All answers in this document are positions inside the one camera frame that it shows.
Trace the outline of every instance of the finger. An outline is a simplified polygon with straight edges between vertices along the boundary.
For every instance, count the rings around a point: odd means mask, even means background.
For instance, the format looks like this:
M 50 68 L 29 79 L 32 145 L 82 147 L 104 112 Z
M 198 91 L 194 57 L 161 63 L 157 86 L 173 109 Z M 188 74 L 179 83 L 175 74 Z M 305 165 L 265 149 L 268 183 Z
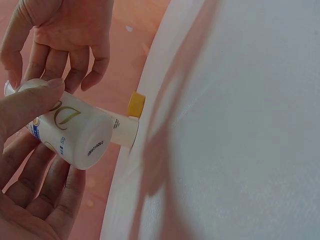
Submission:
M 86 76 L 89 67 L 90 49 L 88 46 L 70 52 L 71 70 L 65 78 L 65 90 L 73 94 Z
M 81 205 L 86 172 L 70 167 L 60 201 L 46 222 L 61 239 L 68 239 Z
M 49 52 L 49 46 L 33 41 L 29 65 L 24 75 L 24 81 L 41 78 L 41 75 L 44 73 L 46 67 Z
M 25 158 L 39 143 L 34 136 L 26 132 L 4 149 L 0 159 L 0 190 L 7 185 Z
M 45 220 L 57 206 L 59 196 L 64 189 L 70 165 L 56 157 L 46 174 L 39 196 L 27 207 L 33 216 Z
M 82 81 L 81 89 L 83 91 L 99 83 L 105 75 L 110 60 L 109 39 L 99 45 L 91 46 L 91 50 L 94 56 L 94 63 L 91 72 Z
M 68 55 L 69 53 L 67 51 L 60 51 L 51 48 L 46 59 L 42 79 L 49 81 L 51 79 L 61 78 L 66 68 Z
M 20 51 L 33 27 L 31 19 L 22 12 L 24 10 L 19 3 L 14 10 L 0 49 L 2 64 L 14 88 L 20 84 L 22 78 L 23 63 Z
M 47 166 L 55 154 L 40 144 L 26 162 L 21 175 L 5 194 L 18 206 L 26 208 L 36 197 Z
M 0 99 L 0 142 L 48 112 L 60 99 L 65 85 L 62 79 L 53 79 L 42 86 L 28 88 Z

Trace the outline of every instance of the white plastic bottle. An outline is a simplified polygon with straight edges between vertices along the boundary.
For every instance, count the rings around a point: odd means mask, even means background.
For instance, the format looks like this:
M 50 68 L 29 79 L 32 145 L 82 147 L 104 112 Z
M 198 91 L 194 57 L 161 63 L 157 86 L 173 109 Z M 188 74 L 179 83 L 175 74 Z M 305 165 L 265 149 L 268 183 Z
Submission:
M 7 81 L 4 95 L 43 84 L 44 80 L 36 78 L 14 90 Z M 49 112 L 36 117 L 26 127 L 65 161 L 85 170 L 99 161 L 112 139 L 116 144 L 131 147 L 138 125 L 138 120 L 98 109 L 64 92 Z

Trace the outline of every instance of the white cloth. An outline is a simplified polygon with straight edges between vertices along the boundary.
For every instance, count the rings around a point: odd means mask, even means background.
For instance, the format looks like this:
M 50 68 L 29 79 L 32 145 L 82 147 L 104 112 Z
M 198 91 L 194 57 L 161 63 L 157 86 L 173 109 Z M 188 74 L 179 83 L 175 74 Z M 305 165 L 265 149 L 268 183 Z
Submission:
M 318 0 L 172 0 L 138 92 L 102 240 L 319 239 Z

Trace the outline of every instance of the pink background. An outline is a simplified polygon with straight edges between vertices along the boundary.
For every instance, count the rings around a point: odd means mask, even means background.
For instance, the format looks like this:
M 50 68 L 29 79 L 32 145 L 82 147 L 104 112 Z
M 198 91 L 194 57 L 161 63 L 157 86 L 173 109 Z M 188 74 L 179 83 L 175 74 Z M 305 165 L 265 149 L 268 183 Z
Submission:
M 5 34 L 17 0 L 0 1 L 0 41 Z M 116 0 L 110 30 L 111 60 L 103 81 L 87 92 L 75 95 L 84 101 L 119 114 L 127 112 L 130 96 L 137 89 L 150 46 L 170 0 Z M 30 34 L 23 50 L 23 69 L 29 61 Z M 6 81 L 0 66 L 0 86 Z M 8 142 L 22 134 L 17 132 Z M 70 239 L 97 240 L 100 237 L 109 190 L 120 147 L 110 144 L 94 167 L 86 174 L 86 189 Z

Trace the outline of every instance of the yellow cap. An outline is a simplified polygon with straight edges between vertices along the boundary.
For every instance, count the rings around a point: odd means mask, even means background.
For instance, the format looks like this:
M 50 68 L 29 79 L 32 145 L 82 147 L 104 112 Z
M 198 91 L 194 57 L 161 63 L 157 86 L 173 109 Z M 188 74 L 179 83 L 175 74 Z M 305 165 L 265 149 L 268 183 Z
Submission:
M 137 92 L 132 93 L 128 106 L 128 116 L 140 118 L 144 109 L 145 100 L 145 96 Z

